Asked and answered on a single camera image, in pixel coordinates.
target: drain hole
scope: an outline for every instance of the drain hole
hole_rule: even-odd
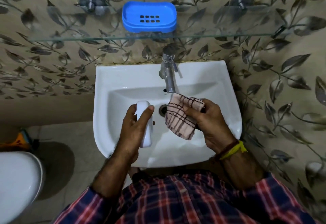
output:
[[[159,110],[158,113],[162,116],[165,117],[166,111],[168,109],[168,105],[162,105]]]

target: hand towel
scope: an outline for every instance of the hand towel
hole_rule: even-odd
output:
[[[188,106],[199,112],[205,107],[205,104],[200,99],[194,97],[185,97],[183,95],[173,93],[167,107],[165,115],[166,126],[177,136],[191,140],[195,133],[196,120],[187,116],[183,111],[183,107]]]

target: toilet lid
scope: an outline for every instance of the toilet lid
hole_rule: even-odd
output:
[[[31,153],[0,153],[0,224],[22,213],[38,194],[41,180],[41,165]]]

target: white ceramic sink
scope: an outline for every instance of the white ceramic sink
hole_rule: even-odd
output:
[[[188,97],[207,98],[217,103],[234,136],[239,139],[242,120],[224,61],[178,64],[176,92]],[[160,64],[98,66],[94,102],[94,137],[102,154],[111,155],[120,136],[128,107],[140,100],[155,106],[153,144],[140,148],[136,167],[170,167],[207,160],[214,155],[205,144],[203,133],[195,131],[184,140],[170,131],[158,110],[168,104],[165,81],[158,75]]]

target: person's left hand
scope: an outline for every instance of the person's left hand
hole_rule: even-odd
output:
[[[153,115],[154,106],[145,109],[141,117],[136,119],[136,104],[128,108],[127,114],[122,122],[120,138],[116,147],[117,153],[123,153],[127,159],[134,163],[138,158],[138,149],[145,134],[146,125]]]

